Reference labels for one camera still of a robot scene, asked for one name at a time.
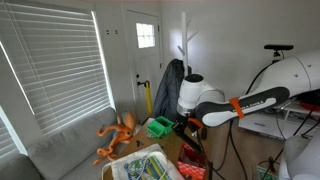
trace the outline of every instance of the orange toy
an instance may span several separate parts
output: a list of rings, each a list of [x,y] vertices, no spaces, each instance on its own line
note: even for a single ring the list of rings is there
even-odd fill
[[[97,135],[102,137],[106,135],[110,130],[117,130],[117,134],[112,139],[107,149],[99,148],[97,153],[101,155],[101,157],[93,162],[93,164],[98,164],[105,158],[108,158],[110,161],[114,161],[117,158],[117,155],[113,153],[116,149],[119,142],[129,143],[130,139],[133,137],[134,128],[137,124],[137,119],[132,111],[125,111],[123,116],[123,123],[121,121],[121,117],[117,114],[118,125],[109,126],[105,130],[103,126],[100,127],[97,131]]]

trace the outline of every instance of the white coat rack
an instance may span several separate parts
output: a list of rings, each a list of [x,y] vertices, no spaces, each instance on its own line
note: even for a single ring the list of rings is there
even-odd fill
[[[182,12],[181,14],[181,29],[182,29],[182,48],[181,46],[178,46],[178,49],[180,50],[182,54],[182,60],[183,60],[183,66],[184,66],[184,76],[188,75],[188,42],[198,33],[198,31],[191,34],[191,36],[188,37],[188,26],[191,22],[189,19],[187,22],[187,15],[186,12]]]

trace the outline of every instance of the window blinds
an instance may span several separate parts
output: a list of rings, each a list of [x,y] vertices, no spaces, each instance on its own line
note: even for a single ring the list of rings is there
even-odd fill
[[[5,124],[0,117],[0,161],[10,159],[15,154],[19,154],[17,146],[14,144]]]
[[[0,3],[0,38],[45,135],[110,106],[90,11]]]

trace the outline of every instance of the black jacket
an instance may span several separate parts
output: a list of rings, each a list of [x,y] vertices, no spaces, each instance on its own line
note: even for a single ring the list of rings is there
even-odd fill
[[[164,116],[171,121],[177,117],[177,103],[179,98],[180,86],[184,78],[183,61],[173,59],[167,66],[162,77],[154,107],[152,117]]]

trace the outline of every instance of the gray couch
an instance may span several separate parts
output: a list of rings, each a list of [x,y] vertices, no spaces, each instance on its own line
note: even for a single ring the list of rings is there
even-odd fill
[[[107,147],[112,133],[104,137],[96,135],[102,126],[116,124],[114,109],[107,108],[94,115],[77,121],[58,134],[50,136],[28,148],[28,156],[17,155],[0,165],[2,180],[98,180],[106,159],[98,165],[96,150]],[[120,144],[117,153],[124,149]]]

